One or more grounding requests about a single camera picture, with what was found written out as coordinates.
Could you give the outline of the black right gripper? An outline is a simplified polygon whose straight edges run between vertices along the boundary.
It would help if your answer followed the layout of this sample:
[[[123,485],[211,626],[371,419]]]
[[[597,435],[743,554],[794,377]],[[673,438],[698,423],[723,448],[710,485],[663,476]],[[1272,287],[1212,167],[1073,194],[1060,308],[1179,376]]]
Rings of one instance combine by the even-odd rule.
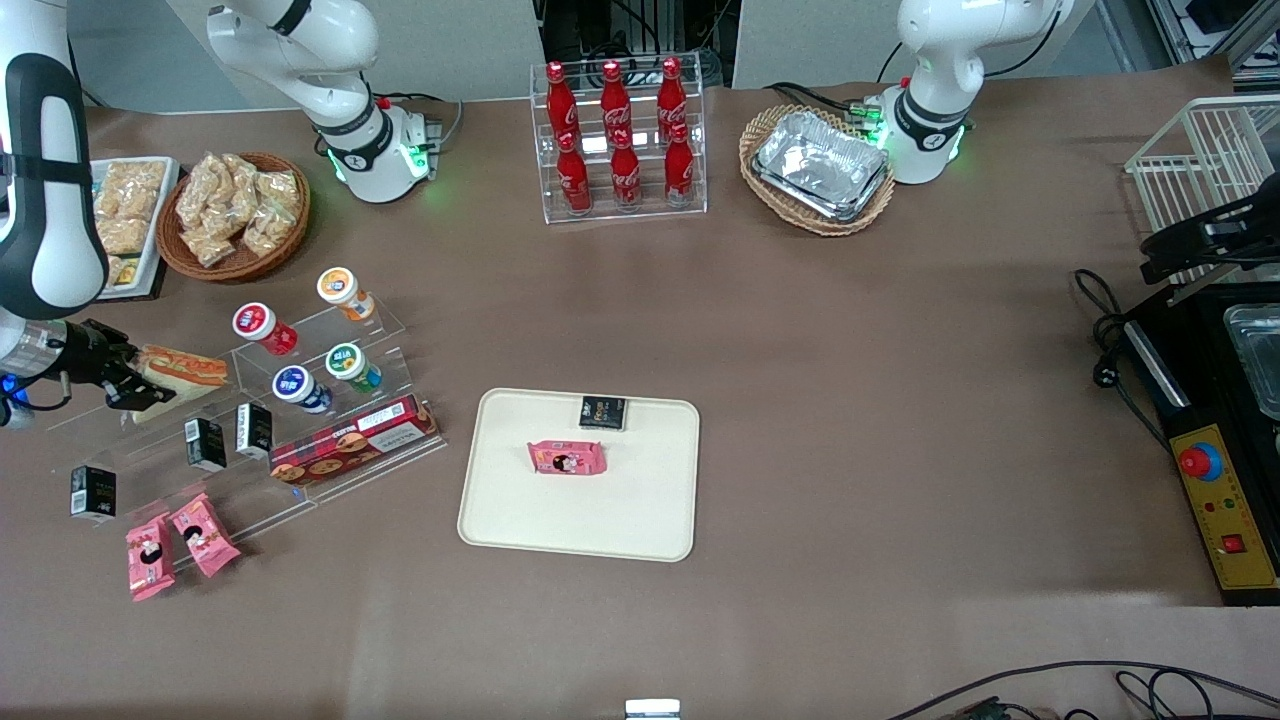
[[[138,351],[127,334],[92,319],[68,322],[65,327],[60,372],[73,384],[104,388],[109,407],[142,413],[177,396],[165,388],[165,350]],[[134,373],[155,386],[125,386]]]

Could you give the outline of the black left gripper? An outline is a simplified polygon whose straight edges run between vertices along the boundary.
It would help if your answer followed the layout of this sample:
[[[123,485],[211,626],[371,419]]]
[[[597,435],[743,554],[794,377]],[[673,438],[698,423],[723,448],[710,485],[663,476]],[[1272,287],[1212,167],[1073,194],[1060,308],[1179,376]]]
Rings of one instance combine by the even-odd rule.
[[[1277,199],[1251,196],[1215,208],[1196,224],[1164,228],[1142,242],[1147,260],[1140,264],[1140,274],[1148,286],[1196,273],[1208,263],[1257,266],[1279,260]]]

